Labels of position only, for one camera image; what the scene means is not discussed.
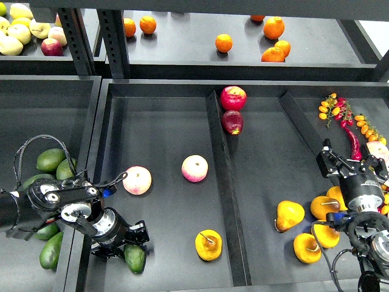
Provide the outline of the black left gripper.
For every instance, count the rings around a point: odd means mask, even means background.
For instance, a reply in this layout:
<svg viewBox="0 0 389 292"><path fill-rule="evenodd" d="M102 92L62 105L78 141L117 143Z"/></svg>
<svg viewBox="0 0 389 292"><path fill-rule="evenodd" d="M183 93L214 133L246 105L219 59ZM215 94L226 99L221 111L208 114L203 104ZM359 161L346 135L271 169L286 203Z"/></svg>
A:
<svg viewBox="0 0 389 292"><path fill-rule="evenodd" d="M97 242L91 245L91 254L104 260L125 259L122 249L107 246L120 246L123 242L145 244L150 240L144 221L129 225L113 208L105 208L100 212L91 223L88 236Z"/></svg>

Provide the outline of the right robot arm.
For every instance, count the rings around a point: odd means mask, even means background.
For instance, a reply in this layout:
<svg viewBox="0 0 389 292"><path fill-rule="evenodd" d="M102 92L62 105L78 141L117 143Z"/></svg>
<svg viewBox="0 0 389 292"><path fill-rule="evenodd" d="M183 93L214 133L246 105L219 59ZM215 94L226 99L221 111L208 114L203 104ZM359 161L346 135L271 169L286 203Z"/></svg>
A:
<svg viewBox="0 0 389 292"><path fill-rule="evenodd" d="M388 284L388 217L381 214L388 182L385 160L362 147L362 159L346 159L331 147L329 139L316 157L325 178L338 179L344 212L326 215L325 225L346 234L351 253L357 257L361 275L359 291L380 291Z"/></svg>

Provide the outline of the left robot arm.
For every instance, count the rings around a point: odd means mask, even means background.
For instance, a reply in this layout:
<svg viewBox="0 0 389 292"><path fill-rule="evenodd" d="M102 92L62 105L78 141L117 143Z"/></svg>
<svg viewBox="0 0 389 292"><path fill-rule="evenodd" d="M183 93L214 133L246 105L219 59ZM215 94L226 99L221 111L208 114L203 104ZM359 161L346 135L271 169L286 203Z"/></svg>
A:
<svg viewBox="0 0 389 292"><path fill-rule="evenodd" d="M75 171L74 163L65 144L63 149L73 174L68 179L39 178L25 190L19 190L22 160L26 148L37 139L52 139L48 134L31 137L17 150L13 158L16 187L1 191L1 232L8 237L29 240L46 226L62 221L93 240L91 254L102 259L123 257L121 246L143 246L150 240L143 220L128 224L119 213L104 207L103 198L115 192L115 185L128 177L120 173L113 181L93 184L86 170Z"/></svg>

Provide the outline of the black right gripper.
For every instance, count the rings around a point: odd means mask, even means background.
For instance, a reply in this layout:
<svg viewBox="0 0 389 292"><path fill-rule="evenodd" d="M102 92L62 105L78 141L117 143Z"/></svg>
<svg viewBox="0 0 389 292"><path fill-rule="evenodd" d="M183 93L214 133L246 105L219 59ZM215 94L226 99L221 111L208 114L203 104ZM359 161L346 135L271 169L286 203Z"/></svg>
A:
<svg viewBox="0 0 389 292"><path fill-rule="evenodd" d="M360 174L353 173L349 176L354 170L352 161L339 156L332 149L331 141L325 139L316 161L322 177L340 177L340 191L345 206L350 211L377 212L384 203L380 184L388 183L388 170L383 158L372 154L363 155Z"/></svg>

